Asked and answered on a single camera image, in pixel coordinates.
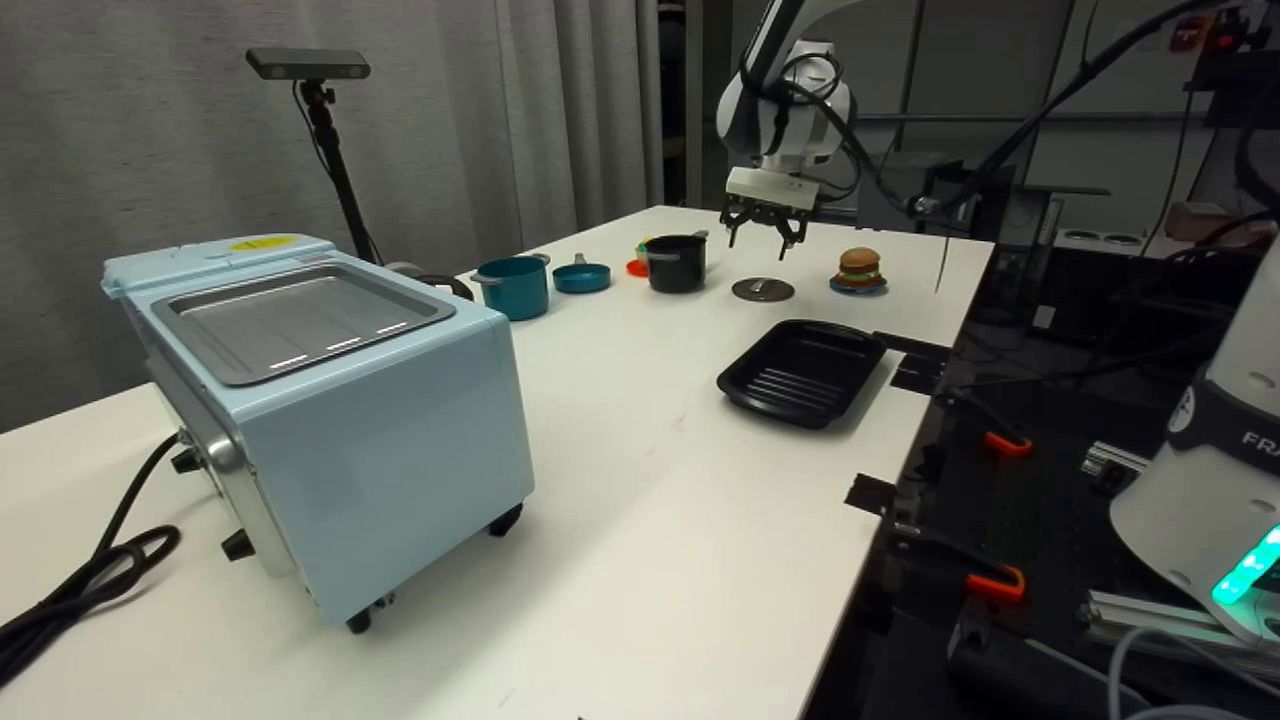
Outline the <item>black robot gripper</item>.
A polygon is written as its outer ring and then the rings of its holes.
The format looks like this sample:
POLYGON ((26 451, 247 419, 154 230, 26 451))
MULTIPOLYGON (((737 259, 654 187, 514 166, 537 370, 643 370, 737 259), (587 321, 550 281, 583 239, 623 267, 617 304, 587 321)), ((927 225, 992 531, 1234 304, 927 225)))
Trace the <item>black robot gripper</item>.
POLYGON ((777 170, 731 170, 725 179, 725 207, 720 207, 727 247, 737 247, 745 225, 777 225, 777 238, 781 238, 777 259, 788 259, 788 251, 805 244, 815 200, 820 200, 815 179, 802 179, 777 170))

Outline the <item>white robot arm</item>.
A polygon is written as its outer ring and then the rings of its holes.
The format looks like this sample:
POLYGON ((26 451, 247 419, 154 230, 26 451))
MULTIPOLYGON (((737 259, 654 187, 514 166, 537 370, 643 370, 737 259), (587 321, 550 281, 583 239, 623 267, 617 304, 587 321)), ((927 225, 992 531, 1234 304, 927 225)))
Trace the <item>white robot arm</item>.
MULTIPOLYGON (((854 87, 825 16, 856 0, 771 0, 717 106, 731 170, 720 225, 769 225, 781 251, 809 238, 825 179, 815 166, 847 153, 907 219, 958 219, 979 183, 1082 87, 1166 26, 1223 0, 1175 0, 1091 56, 944 200, 900 200, 854 137, 854 87)), ((1166 445, 1108 506, 1120 545, 1195 601, 1246 648, 1280 648, 1280 251, 1269 247, 1208 370, 1180 394, 1166 445)))

